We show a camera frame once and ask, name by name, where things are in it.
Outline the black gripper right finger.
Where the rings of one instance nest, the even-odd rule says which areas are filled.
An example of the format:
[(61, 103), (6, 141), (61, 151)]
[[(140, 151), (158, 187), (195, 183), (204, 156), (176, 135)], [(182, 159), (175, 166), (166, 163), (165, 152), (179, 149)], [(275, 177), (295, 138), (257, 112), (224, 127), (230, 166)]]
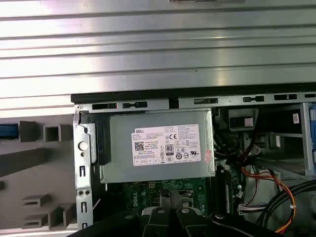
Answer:
[(228, 213), (204, 217), (197, 209), (184, 207), (178, 190), (171, 191), (171, 204), (189, 237), (277, 237), (279, 234)]

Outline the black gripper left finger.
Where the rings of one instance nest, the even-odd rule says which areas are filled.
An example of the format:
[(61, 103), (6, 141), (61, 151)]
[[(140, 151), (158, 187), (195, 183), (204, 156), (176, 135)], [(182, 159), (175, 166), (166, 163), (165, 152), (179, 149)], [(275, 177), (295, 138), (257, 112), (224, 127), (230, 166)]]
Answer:
[(167, 237), (172, 214), (171, 191), (160, 191), (160, 206), (143, 210), (141, 216), (126, 210), (113, 214), (89, 227), (84, 227), (73, 237)]

